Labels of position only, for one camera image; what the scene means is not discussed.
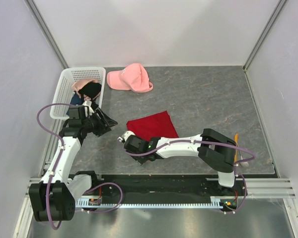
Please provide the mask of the red cloth napkin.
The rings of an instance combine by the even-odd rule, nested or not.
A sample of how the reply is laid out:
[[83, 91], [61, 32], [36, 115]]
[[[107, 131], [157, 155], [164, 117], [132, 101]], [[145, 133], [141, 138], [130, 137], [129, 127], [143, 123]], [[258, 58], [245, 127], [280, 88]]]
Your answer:
[[126, 126], [129, 131], [146, 141], [150, 141], [153, 137], [178, 138], [176, 129], [167, 111], [130, 120], [126, 123]]

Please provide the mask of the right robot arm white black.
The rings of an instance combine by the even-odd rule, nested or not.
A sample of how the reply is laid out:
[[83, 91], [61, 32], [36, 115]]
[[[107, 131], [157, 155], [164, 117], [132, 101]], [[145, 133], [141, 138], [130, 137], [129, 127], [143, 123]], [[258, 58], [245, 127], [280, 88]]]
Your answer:
[[234, 157], [236, 142], [223, 134], [204, 129], [203, 133], [184, 138], [153, 137], [141, 139], [126, 131], [118, 141], [128, 155], [141, 165], [147, 161], [194, 157], [218, 173], [218, 191], [229, 195], [235, 190]]

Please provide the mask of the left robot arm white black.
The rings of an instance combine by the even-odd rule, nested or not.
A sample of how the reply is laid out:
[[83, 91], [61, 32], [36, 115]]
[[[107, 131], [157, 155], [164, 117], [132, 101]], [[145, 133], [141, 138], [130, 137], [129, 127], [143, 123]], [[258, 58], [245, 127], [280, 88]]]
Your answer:
[[100, 108], [69, 105], [68, 118], [60, 132], [51, 133], [59, 140], [52, 162], [41, 180], [31, 184], [28, 191], [36, 221], [69, 221], [77, 200], [85, 192], [88, 195], [98, 192], [96, 173], [78, 172], [70, 177], [70, 171], [86, 136], [93, 133], [100, 137], [116, 124]]

